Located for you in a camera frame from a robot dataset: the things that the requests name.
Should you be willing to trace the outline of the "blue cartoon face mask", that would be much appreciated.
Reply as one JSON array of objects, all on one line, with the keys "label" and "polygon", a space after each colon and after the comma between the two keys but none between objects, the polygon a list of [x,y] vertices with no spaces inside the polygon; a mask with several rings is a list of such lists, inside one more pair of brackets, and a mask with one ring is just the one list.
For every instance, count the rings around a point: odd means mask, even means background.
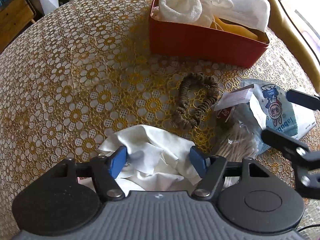
[{"label": "blue cartoon face mask", "polygon": [[274,83],[258,79],[243,79],[240,87],[253,86],[253,102],[236,107],[235,117],[254,134],[258,154],[270,148],[262,142],[261,132],[271,128],[295,139],[301,139],[316,126],[312,110],[290,103],[286,92]]}]

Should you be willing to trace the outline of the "cotton swab packet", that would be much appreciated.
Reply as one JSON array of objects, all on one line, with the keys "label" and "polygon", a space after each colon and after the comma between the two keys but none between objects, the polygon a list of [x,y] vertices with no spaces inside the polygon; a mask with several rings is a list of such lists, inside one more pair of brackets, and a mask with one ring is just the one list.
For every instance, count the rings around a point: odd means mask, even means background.
[{"label": "cotton swab packet", "polygon": [[213,110],[216,113],[216,142],[211,155],[231,162],[256,158],[259,141],[255,134],[255,118],[249,107],[254,85],[225,92]]}]

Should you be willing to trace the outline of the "white tissue cloth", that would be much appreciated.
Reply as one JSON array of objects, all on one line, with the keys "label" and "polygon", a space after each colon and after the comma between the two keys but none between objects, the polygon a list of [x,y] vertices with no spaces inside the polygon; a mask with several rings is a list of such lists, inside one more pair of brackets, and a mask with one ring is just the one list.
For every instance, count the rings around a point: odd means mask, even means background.
[{"label": "white tissue cloth", "polygon": [[116,182],[130,191],[192,192],[201,178],[189,160],[194,143],[163,129],[136,125],[110,135],[99,147],[107,156],[120,146],[127,161]]}]

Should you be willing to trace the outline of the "brown fabric scrunchie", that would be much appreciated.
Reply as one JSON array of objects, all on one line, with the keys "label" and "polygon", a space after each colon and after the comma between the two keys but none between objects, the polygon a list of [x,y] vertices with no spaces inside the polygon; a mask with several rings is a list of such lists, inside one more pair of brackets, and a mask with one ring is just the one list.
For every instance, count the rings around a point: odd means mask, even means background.
[{"label": "brown fabric scrunchie", "polygon": [[212,75],[189,73],[180,82],[172,122],[182,130],[199,126],[212,105],[217,103],[218,96],[218,85]]}]

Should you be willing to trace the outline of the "gold floral lace tablecloth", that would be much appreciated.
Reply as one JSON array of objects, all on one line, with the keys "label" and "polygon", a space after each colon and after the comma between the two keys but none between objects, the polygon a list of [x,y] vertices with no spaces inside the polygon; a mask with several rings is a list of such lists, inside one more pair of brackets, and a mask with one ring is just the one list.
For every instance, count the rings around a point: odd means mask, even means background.
[{"label": "gold floral lace tablecloth", "polygon": [[112,133],[151,125],[214,145],[210,116],[182,132],[171,121],[188,73],[219,89],[261,79],[314,94],[298,61],[272,31],[252,68],[152,55],[152,0],[73,0],[37,21],[1,53],[1,239],[18,232],[14,197],[65,157],[88,161]]}]

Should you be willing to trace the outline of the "mustard leather chair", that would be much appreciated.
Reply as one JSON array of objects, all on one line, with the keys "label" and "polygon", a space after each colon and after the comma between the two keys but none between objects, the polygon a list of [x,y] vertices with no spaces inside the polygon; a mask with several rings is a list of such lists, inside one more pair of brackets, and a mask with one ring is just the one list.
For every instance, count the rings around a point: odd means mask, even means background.
[{"label": "mustard leather chair", "polygon": [[280,38],[297,59],[319,93],[319,59],[314,50],[285,11],[280,0],[268,0],[271,5],[268,27]]}]

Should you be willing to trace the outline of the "red rectangular storage box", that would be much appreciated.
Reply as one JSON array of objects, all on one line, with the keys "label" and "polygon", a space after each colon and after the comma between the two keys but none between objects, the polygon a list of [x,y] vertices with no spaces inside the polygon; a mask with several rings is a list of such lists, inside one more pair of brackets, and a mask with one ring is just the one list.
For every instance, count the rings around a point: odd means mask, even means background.
[{"label": "red rectangular storage box", "polygon": [[251,29],[258,40],[210,27],[159,21],[149,16],[149,40],[152,53],[193,57],[250,68],[267,50],[266,33]]}]

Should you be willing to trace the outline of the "white towel in box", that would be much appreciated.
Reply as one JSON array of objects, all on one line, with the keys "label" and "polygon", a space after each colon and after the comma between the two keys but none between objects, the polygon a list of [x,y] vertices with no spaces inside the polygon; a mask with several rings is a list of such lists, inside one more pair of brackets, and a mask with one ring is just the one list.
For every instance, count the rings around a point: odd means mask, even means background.
[{"label": "white towel in box", "polygon": [[265,32],[268,0],[158,0],[151,16],[160,21],[210,27],[218,18]]}]

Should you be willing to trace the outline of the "wooden sideboard cabinet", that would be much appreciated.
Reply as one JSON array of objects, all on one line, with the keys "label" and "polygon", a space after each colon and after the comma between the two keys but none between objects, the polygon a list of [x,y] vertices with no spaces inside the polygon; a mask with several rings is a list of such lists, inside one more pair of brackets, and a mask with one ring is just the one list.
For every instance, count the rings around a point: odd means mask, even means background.
[{"label": "wooden sideboard cabinet", "polygon": [[29,0],[11,0],[1,9],[1,53],[28,23],[35,23],[36,11]]}]

